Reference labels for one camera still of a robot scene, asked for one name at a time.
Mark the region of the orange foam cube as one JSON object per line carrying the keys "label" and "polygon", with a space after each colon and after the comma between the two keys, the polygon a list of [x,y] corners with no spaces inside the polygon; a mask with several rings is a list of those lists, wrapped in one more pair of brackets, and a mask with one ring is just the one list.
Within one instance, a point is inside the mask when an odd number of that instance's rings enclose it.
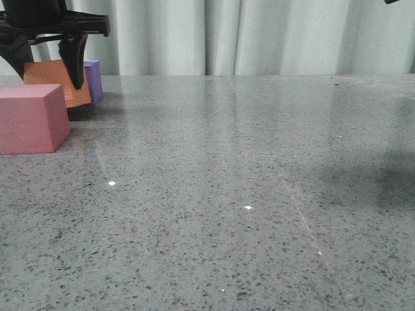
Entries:
{"label": "orange foam cube", "polygon": [[62,84],[67,108],[91,103],[85,69],[83,77],[82,87],[75,89],[62,60],[24,63],[24,84]]}

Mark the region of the purple foam cube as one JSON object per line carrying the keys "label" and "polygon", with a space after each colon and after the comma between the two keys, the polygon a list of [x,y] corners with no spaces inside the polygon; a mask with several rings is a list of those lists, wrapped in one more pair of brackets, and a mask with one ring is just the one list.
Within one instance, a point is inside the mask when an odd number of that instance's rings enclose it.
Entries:
{"label": "purple foam cube", "polygon": [[100,62],[98,60],[85,60],[84,68],[86,71],[91,103],[96,104],[104,95],[102,90]]}

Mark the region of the pink foam cube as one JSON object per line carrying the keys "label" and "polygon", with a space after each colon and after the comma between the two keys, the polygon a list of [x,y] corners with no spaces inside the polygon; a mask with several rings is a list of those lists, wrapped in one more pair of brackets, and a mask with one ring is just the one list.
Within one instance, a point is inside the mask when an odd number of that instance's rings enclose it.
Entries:
{"label": "pink foam cube", "polygon": [[1,88],[1,154],[55,152],[70,133],[60,84]]}

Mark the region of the grey-green curtain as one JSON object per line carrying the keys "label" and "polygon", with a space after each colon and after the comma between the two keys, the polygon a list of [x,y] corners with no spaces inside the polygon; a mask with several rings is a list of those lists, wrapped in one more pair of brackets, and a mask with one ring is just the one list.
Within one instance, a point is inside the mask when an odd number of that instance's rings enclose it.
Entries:
{"label": "grey-green curtain", "polygon": [[68,1],[107,15],[85,57],[106,75],[414,72],[414,2]]}

